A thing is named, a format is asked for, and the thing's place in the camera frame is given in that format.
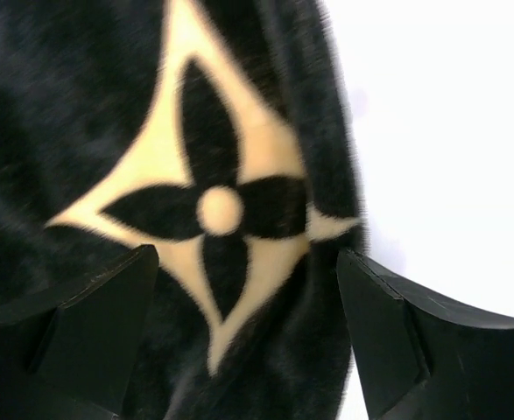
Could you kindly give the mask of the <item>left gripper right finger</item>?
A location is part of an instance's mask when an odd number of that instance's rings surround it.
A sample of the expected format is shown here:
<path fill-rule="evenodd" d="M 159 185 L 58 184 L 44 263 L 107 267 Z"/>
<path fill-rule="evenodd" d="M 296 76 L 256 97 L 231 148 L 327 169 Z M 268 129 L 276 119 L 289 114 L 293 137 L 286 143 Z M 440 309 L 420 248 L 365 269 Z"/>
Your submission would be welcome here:
<path fill-rule="evenodd" d="M 369 418 L 514 420 L 514 318 L 349 249 L 337 276 Z"/>

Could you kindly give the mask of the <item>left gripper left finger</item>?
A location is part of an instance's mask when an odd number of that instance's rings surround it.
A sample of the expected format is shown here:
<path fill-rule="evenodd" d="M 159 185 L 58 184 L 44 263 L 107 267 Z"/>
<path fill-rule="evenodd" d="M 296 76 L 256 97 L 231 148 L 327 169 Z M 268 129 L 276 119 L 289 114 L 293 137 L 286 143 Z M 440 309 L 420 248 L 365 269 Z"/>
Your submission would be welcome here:
<path fill-rule="evenodd" d="M 143 245 L 0 306 L 0 420 L 117 419 L 157 274 Z"/>

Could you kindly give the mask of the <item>black pillowcase with beige flowers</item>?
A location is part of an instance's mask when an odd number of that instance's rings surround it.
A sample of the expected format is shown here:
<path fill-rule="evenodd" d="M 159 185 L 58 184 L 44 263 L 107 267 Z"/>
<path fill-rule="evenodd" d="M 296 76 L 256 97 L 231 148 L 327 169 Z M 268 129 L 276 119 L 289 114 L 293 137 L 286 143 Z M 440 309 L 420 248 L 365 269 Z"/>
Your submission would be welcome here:
<path fill-rule="evenodd" d="M 124 419 L 334 419 L 363 247 L 315 1 L 0 1 L 0 306 L 158 253 Z"/>

